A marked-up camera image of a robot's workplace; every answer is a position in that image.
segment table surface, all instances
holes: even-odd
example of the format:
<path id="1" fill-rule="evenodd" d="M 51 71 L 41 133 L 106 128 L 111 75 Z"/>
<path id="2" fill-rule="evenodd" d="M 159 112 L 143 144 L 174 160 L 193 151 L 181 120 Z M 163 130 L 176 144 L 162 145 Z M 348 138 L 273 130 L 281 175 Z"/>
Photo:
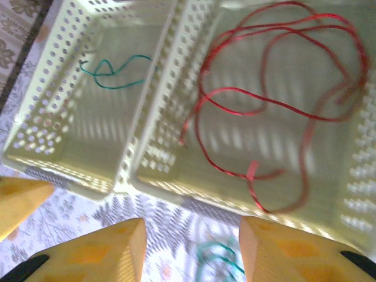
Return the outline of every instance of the table surface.
<path id="1" fill-rule="evenodd" d="M 10 2 L 19 2 L 19 9 L 23 7 L 21 12 L 30 13 L 25 1 Z M 4 146 L 61 3 L 61 0 L 52 3 L 0 115 L 0 149 Z M 0 174 L 28 177 L 3 165 L 0 165 Z M 134 217 L 146 220 L 147 253 L 142 281 L 195 281 L 197 245 L 211 240 L 224 244 L 232 241 L 231 247 L 240 258 L 239 229 L 236 226 L 141 194 L 132 197 L 111 195 L 104 202 L 96 203 L 57 187 L 43 205 L 0 242 L 0 277 L 38 251 Z M 226 268 L 221 261 L 209 263 L 204 268 L 202 281 L 223 281 Z M 236 274 L 236 278 L 237 281 L 245 281 L 245 276 L 240 273 Z"/>

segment yellow object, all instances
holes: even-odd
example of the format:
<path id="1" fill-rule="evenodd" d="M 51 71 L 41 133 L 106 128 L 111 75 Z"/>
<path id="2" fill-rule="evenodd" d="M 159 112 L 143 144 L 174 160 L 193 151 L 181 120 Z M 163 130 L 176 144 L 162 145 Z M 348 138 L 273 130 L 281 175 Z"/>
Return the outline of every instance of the yellow object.
<path id="1" fill-rule="evenodd" d="M 49 259 L 25 282 L 134 282 L 146 252 L 143 219 L 130 219 L 51 247 Z"/>
<path id="2" fill-rule="evenodd" d="M 355 249 L 256 217 L 242 217 L 240 250 L 248 282 L 372 282 L 340 252 Z"/>
<path id="3" fill-rule="evenodd" d="M 45 181 L 0 178 L 0 241 L 6 238 L 53 192 Z"/>

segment red wire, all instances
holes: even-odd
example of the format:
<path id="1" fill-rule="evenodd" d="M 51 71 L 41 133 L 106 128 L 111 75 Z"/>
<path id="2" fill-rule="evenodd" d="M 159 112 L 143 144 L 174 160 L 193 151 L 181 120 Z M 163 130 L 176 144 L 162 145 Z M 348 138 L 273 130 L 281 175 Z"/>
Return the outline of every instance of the red wire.
<path id="1" fill-rule="evenodd" d="M 253 15 L 255 15 L 259 12 L 266 11 L 270 8 L 281 6 L 281 5 L 298 5 L 298 6 L 305 8 L 306 10 L 308 10 L 312 15 L 308 16 L 306 18 L 303 18 L 303 19 L 300 19 L 300 20 L 297 20 L 297 21 L 291 21 L 291 22 L 268 23 L 268 24 L 264 24 L 264 25 L 243 26 Z M 322 25 L 321 19 L 323 19 L 323 18 L 336 19 L 336 20 L 340 21 L 341 23 L 343 23 L 345 26 Z M 300 24 L 300 23 L 303 23 L 303 22 L 313 21 L 313 20 L 317 21 L 319 26 L 312 26 L 312 27 L 309 27 L 309 28 L 302 28 L 302 29 L 293 29 L 293 28 L 287 27 L 288 25 L 296 25 L 296 24 Z M 245 33 L 245 34 L 236 36 L 236 34 L 238 34 L 239 32 L 244 32 L 244 31 L 248 31 L 248 30 L 251 30 L 251 29 L 261 29 L 261 30 L 253 31 L 253 32 L 249 32 L 249 33 Z M 311 38 L 311 37 L 309 37 L 308 35 L 305 34 L 305 32 L 320 31 L 320 30 L 324 30 L 324 29 L 338 29 L 338 30 L 341 30 L 341 31 L 344 31 L 344 32 L 350 34 L 351 37 L 353 38 L 354 43 L 355 43 L 355 47 L 357 48 L 357 51 L 358 51 L 358 54 L 359 54 L 359 57 L 360 57 L 360 68 L 361 68 L 361 73 L 359 75 L 357 82 L 351 83 L 351 78 L 350 78 L 349 74 L 347 73 L 345 67 L 343 67 L 343 65 L 341 64 L 338 57 L 330 50 L 330 48 L 328 48 L 324 44 L 320 43 L 319 41 L 317 41 L 317 40 L 315 40 L 315 39 L 313 39 L 313 38 Z M 236 88 L 236 87 L 222 87 L 222 88 L 215 89 L 215 90 L 211 91 L 210 93 L 206 93 L 204 91 L 204 89 L 203 89 L 204 76 L 209 74 L 210 65 L 211 65 L 212 61 L 215 59 L 215 57 L 225 47 L 231 45 L 232 43 L 234 43 L 238 40 L 247 38 L 249 36 L 254 36 L 254 35 L 270 32 L 270 31 L 278 31 L 278 30 L 285 31 L 285 33 L 281 33 L 281 34 L 275 36 L 267 44 L 267 46 L 266 46 L 266 48 L 263 52 L 263 57 L 262 57 L 262 60 L 261 60 L 261 70 L 260 70 L 260 82 L 261 82 L 261 90 L 262 90 L 261 95 L 257 95 L 257 94 L 251 93 L 249 91 L 246 91 L 244 89 L 240 89 L 240 88 Z M 274 99 L 270 99 L 268 97 L 267 87 L 266 87 L 266 79 L 265 79 L 268 54 L 270 52 L 270 49 L 276 44 L 276 42 L 278 40 L 280 40 L 281 38 L 283 38 L 287 35 L 290 35 L 290 34 L 298 35 L 298 36 L 310 41 L 311 43 L 315 44 L 316 46 L 320 47 L 324 51 L 326 51 L 328 53 L 329 57 L 334 62 L 335 66 L 340 70 L 340 72 L 341 72 L 341 74 L 344 78 L 342 82 L 340 82 L 338 85 L 331 88 L 329 91 L 324 93 L 319 98 L 319 100 L 317 101 L 317 103 L 314 106 L 312 113 L 306 113 L 306 112 L 299 110 L 299 109 L 297 109 L 293 106 L 290 106 L 286 103 L 283 103 L 283 102 L 280 102 L 280 101 L 277 101 L 277 100 L 274 100 Z M 225 40 L 219 42 L 220 39 L 225 37 L 226 35 L 228 35 L 228 37 Z M 305 164 L 305 155 L 307 153 L 307 149 L 308 149 L 308 147 L 311 143 L 311 140 L 312 140 L 312 137 L 313 137 L 313 134 L 314 134 L 315 123 L 317 121 L 336 122 L 337 123 L 337 122 L 343 122 L 343 121 L 345 121 L 345 120 L 347 120 L 351 117 L 351 115 L 354 113 L 357 106 L 361 102 L 362 96 L 359 94 L 360 92 L 357 92 L 357 88 L 363 87 L 365 85 L 366 80 L 367 80 L 367 70 L 368 70 L 368 58 L 366 56 L 365 49 L 364 49 L 356 31 L 355 31 L 355 28 L 350 24 L 350 22 L 348 22 L 342 16 L 335 15 L 335 14 L 317 14 L 310 7 L 308 7 L 308 6 L 306 6 L 302 3 L 296 2 L 296 1 L 280 2 L 280 3 L 277 3 L 277 4 L 272 4 L 272 5 L 266 6 L 264 8 L 258 9 L 256 11 L 254 11 L 253 13 L 249 14 L 248 16 L 246 16 L 237 25 L 237 27 L 235 29 L 226 31 L 223 34 L 219 35 L 216 39 L 214 39 L 213 43 L 211 44 L 211 47 L 209 48 L 208 54 L 207 54 L 206 58 L 204 59 L 201 70 L 199 72 L 199 79 L 198 79 L 199 100 L 197 101 L 196 105 L 192 109 L 190 115 L 188 116 L 188 118 L 186 119 L 186 121 L 183 125 L 183 129 L 182 129 L 182 132 L 181 132 L 181 135 L 180 135 L 180 141 L 182 142 L 182 140 L 183 140 L 183 138 L 186 134 L 186 131 L 187 131 L 188 126 L 189 126 L 189 121 L 193 117 L 195 117 L 195 119 L 194 119 L 194 131 L 195 131 L 195 134 L 196 134 L 196 137 L 197 137 L 197 141 L 199 143 L 199 146 L 200 146 L 206 160 L 214 168 L 216 168 L 217 170 L 219 170 L 219 171 L 221 171 L 221 172 L 223 172 L 223 173 L 225 173 L 229 176 L 234 176 L 234 177 L 246 179 L 247 182 L 248 182 L 250 194 L 252 195 L 252 197 L 255 201 L 255 204 L 262 211 L 264 211 L 266 213 L 287 213 L 287 212 L 294 211 L 297 208 L 302 207 L 306 203 L 306 201 L 308 199 L 308 195 L 309 195 L 310 186 L 309 186 L 308 174 L 307 174 L 307 170 L 306 170 L 306 166 L 305 166 L 306 165 Z M 226 108 L 226 107 L 224 107 L 224 106 L 220 105 L 219 103 L 212 100 L 213 96 L 215 96 L 219 93 L 225 92 L 225 91 L 229 91 L 229 90 L 236 91 L 236 92 L 239 92 L 239 93 L 243 93 L 247 96 L 258 99 L 258 100 L 262 101 L 263 103 L 259 108 L 252 110 L 250 112 L 238 112 L 238 111 Z M 336 104 L 338 104 L 338 105 L 343 104 L 344 102 L 348 101 L 352 96 L 357 94 L 357 96 L 355 97 L 355 99 L 352 102 L 349 109 L 347 109 L 339 117 L 320 116 L 320 112 L 322 111 L 324 106 L 327 104 L 328 100 L 331 97 L 333 97 L 334 95 L 341 93 L 341 92 L 343 92 L 342 95 L 336 100 Z M 288 110 L 292 110 L 293 112 L 296 112 L 299 115 L 302 115 L 302 116 L 305 116 L 305 117 L 308 118 L 308 124 L 307 124 L 305 131 L 304 131 L 304 135 L 303 135 L 303 139 L 302 139 L 300 151 L 299 151 L 299 165 L 300 165 L 301 180 L 302 180 L 303 188 L 302 188 L 302 192 L 300 194 L 299 199 L 295 203 L 293 203 L 290 206 L 278 209 L 278 210 L 270 211 L 270 210 L 267 210 L 260 203 L 260 201 L 258 200 L 258 197 L 256 195 L 256 192 L 253 189 L 253 181 L 254 180 L 273 179 L 273 178 L 283 174 L 285 172 L 284 169 L 277 169 L 277 170 L 275 170 L 271 173 L 256 176 L 255 173 L 256 173 L 256 170 L 257 170 L 257 166 L 258 166 L 257 161 L 251 162 L 249 169 L 247 171 L 247 174 L 232 172 L 230 170 L 227 170 L 227 169 L 224 169 L 224 168 L 218 166 L 217 164 L 215 164 L 214 161 L 212 161 L 209 154 L 207 153 L 207 150 L 205 149 L 204 144 L 202 143 L 201 136 L 200 136 L 200 130 L 199 130 L 200 111 L 201 111 L 203 105 L 208 101 L 210 103 L 214 104 L 215 106 L 217 106 L 218 108 L 220 108 L 221 110 L 223 110 L 227 113 L 230 113 L 232 115 L 236 115 L 236 116 L 258 115 L 258 114 L 262 113 L 263 111 L 265 111 L 267 103 L 273 103 L 275 105 L 282 106 L 282 107 L 284 107 Z"/>

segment teal wire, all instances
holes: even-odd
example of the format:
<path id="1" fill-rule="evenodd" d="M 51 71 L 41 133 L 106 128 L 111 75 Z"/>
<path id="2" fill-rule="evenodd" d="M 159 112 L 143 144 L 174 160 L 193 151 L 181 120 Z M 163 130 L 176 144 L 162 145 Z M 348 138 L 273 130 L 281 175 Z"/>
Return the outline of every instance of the teal wire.
<path id="1" fill-rule="evenodd" d="M 212 254 L 211 256 L 204 258 L 203 257 L 203 251 L 205 249 L 211 248 L 213 246 L 220 246 L 220 247 L 224 248 L 227 252 L 229 252 L 230 254 L 233 255 L 234 261 L 231 261 L 227 257 L 219 256 L 217 254 Z M 216 242 L 216 241 L 210 241 L 210 242 L 206 242 L 206 243 L 201 244 L 197 248 L 197 258 L 199 259 L 199 265 L 197 266 L 195 282 L 201 282 L 201 276 L 202 276 L 202 272 L 203 272 L 205 263 L 208 263 L 208 262 L 215 260 L 215 259 L 223 260 L 224 262 L 226 262 L 226 263 L 228 263 L 229 265 L 232 266 L 233 270 L 229 271 L 229 276 L 232 280 L 235 280 L 235 276 L 233 274 L 234 270 L 237 270 L 237 271 L 241 272 L 242 274 L 245 274 L 244 270 L 240 266 L 237 265 L 237 256 L 236 256 L 235 251 L 233 249 L 231 249 L 230 247 L 227 247 L 226 245 L 222 244 L 222 243 L 219 243 L 219 242 Z"/>
<path id="2" fill-rule="evenodd" d="M 111 86 L 105 86 L 105 85 L 102 85 L 97 77 L 101 77 L 101 76 L 115 76 L 117 75 L 119 72 L 121 72 L 125 67 L 127 67 L 127 65 L 134 59 L 136 58 L 143 58 L 143 59 L 147 59 L 149 61 L 151 61 L 152 59 L 148 56 L 145 56 L 145 55 L 133 55 L 131 56 L 117 71 L 114 71 L 113 70 L 113 67 L 111 65 L 111 63 L 104 59 L 104 60 L 101 60 L 101 62 L 98 64 L 98 66 L 95 68 L 94 72 L 90 72 L 86 69 L 84 69 L 82 66 L 86 63 L 88 63 L 88 61 L 83 61 L 83 62 L 80 62 L 80 68 L 83 72 L 87 73 L 88 75 L 91 75 L 94 77 L 94 81 L 95 83 L 101 87 L 101 88 L 104 88 L 104 89 L 110 89 L 110 90 L 116 90 L 116 89 L 123 89 L 123 88 L 128 88 L 128 87 L 131 87 L 131 86 L 134 86 L 134 85 L 138 85 L 138 84 L 141 84 L 141 83 L 144 83 L 145 82 L 145 79 L 140 79 L 140 80 L 137 80 L 135 82 L 132 82 L 132 83 L 128 83 L 128 84 L 125 84 L 125 85 L 122 85 L 122 86 L 115 86 L 115 87 L 111 87 Z M 99 69 L 102 67 L 103 64 L 107 64 L 109 69 L 110 69 L 110 72 L 109 73 L 98 73 L 99 72 Z"/>

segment white plastic basket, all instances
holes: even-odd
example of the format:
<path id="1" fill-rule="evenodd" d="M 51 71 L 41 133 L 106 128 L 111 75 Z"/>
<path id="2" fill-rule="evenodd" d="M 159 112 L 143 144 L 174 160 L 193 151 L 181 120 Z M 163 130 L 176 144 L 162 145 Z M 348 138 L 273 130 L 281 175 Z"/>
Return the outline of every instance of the white plastic basket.
<path id="1" fill-rule="evenodd" d="M 134 145 L 129 132 L 141 114 L 143 89 L 160 72 L 155 62 L 173 8 L 173 0 L 64 0 L 3 162 L 58 174 L 69 179 L 71 190 L 93 199 L 110 193 Z M 107 59 L 117 69 L 133 55 L 153 61 L 135 59 L 117 76 L 100 79 L 113 87 L 146 79 L 125 89 L 100 88 L 79 68 L 80 60 L 88 61 L 85 69 L 93 72 Z"/>
<path id="2" fill-rule="evenodd" d="M 269 218 L 355 245 L 371 256 L 376 243 L 374 71 L 370 71 L 368 94 L 360 115 L 347 123 L 316 127 L 312 149 L 306 157 L 310 198 L 303 208 L 294 213 L 262 213 L 254 204 L 245 180 L 227 176 L 208 164 L 197 143 L 193 125 L 186 136 L 187 147 L 178 144 L 183 122 L 197 100 L 197 75 L 209 43 L 216 35 L 234 28 L 241 18 L 267 2 L 178 1 L 174 16 L 177 20 L 175 23 L 173 20 L 170 27 L 175 30 L 171 39 L 173 44 L 162 49 L 166 57 L 161 57 L 157 65 L 164 71 L 158 81 L 154 81 L 156 90 L 152 88 L 149 91 L 150 95 L 156 91 L 155 98 L 152 105 L 144 106 L 143 111 L 149 112 L 147 123 L 146 126 L 141 123 L 136 129 L 135 140 L 140 141 L 132 163 L 130 166 L 127 164 L 122 176 L 125 179 L 129 177 L 136 189 L 176 204 L 182 204 L 188 197 L 236 213 Z M 376 10 L 373 1 L 311 1 L 307 4 L 318 12 L 332 12 L 349 19 L 357 27 L 370 54 L 376 55 Z M 301 8 L 289 8 L 286 10 L 289 14 L 281 14 L 282 8 L 276 10 L 266 15 L 266 21 L 292 21 L 307 15 Z M 257 23 L 264 18 L 259 16 Z M 244 43 L 239 42 L 238 49 L 228 47 L 223 51 L 212 67 L 207 87 L 214 89 L 232 85 L 260 93 L 255 86 L 259 68 L 249 66 L 257 65 L 266 39 L 255 39 L 251 49 L 247 45 L 249 42 L 244 40 Z M 335 48 L 350 69 L 358 66 L 353 50 L 341 38 L 333 40 L 326 36 L 321 39 Z M 322 94 L 337 77 L 335 73 L 325 72 L 328 59 L 320 54 L 320 50 L 304 43 L 292 36 L 291 40 L 281 43 L 285 44 L 285 48 L 276 48 L 271 55 L 273 67 L 270 67 L 267 83 L 273 98 L 307 110 L 307 106 L 309 108 L 315 100 L 310 94 L 314 91 Z M 295 55 L 299 53 L 299 58 L 308 60 L 312 67 L 297 68 L 286 83 L 283 75 L 291 69 L 288 65 L 291 57 L 289 52 L 281 53 L 281 50 L 292 50 Z M 253 100 L 235 93 L 219 95 L 217 101 L 237 110 L 255 108 Z M 259 160 L 265 172 L 282 165 L 288 169 L 284 176 L 255 183 L 261 202 L 275 209 L 291 204 L 301 192 L 297 154 L 307 119 L 270 107 L 275 109 L 273 114 L 247 119 L 228 115 L 207 105 L 201 113 L 200 128 L 211 157 L 226 169 L 245 173 L 253 159 Z"/>

